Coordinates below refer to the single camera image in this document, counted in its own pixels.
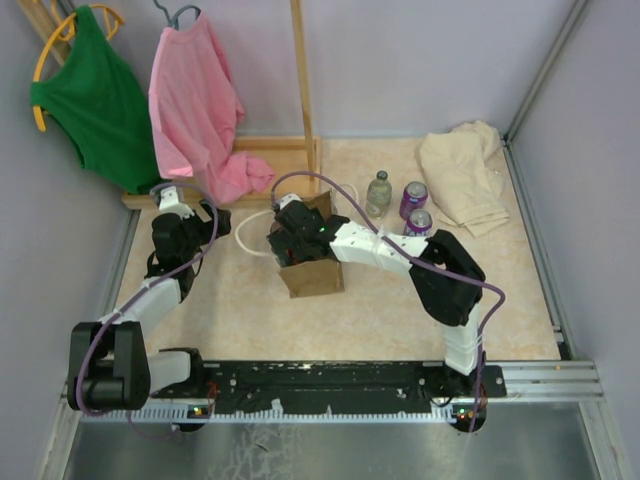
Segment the clear green-cap bottle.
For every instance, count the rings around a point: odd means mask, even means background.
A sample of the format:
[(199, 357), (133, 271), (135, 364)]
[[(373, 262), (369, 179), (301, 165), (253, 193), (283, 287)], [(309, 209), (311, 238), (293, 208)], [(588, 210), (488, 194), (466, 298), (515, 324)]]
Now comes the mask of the clear green-cap bottle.
[(392, 185), (385, 170), (379, 170), (369, 183), (365, 210), (370, 218), (382, 218), (388, 211), (392, 198)]

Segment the purple Fanta can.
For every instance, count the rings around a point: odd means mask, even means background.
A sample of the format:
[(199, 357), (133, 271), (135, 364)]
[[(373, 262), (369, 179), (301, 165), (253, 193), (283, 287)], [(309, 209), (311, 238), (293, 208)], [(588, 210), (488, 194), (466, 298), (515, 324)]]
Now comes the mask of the purple Fanta can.
[(432, 225), (432, 217), (426, 210), (415, 209), (407, 217), (404, 235), (410, 237), (429, 237)]

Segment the purple soda can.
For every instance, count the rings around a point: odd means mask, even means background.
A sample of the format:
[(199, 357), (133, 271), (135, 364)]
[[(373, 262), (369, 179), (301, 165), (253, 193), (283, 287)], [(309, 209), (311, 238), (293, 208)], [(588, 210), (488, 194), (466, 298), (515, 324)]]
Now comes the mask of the purple soda can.
[(424, 183), (419, 181), (409, 182), (403, 190), (399, 207), (399, 215), (403, 220), (407, 220), (410, 214), (421, 209), (428, 199), (428, 190)]

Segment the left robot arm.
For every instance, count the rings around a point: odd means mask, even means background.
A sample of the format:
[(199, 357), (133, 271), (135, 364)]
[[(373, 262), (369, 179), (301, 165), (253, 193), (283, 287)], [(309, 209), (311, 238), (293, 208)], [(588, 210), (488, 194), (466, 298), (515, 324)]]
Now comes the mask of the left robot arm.
[(165, 209), (152, 222), (154, 249), (139, 290), (113, 312), (80, 322), (71, 332), (67, 402), (98, 415), (141, 409), (167, 387), (201, 394), (208, 373), (195, 348), (170, 348), (149, 355), (144, 338), (190, 293), (211, 242), (231, 231), (231, 213), (200, 203), (203, 220), (184, 204)]

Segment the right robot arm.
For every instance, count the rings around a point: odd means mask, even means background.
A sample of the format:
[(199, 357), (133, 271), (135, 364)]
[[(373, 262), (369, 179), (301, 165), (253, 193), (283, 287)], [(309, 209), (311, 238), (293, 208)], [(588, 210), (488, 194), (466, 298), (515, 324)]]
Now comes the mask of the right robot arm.
[(466, 396), (481, 385), (479, 303), (485, 275), (453, 234), (374, 231), (342, 215), (323, 217), (295, 195), (284, 197), (273, 211), (267, 240), (281, 266), (332, 259), (409, 279), (423, 309), (442, 326), (448, 387)]

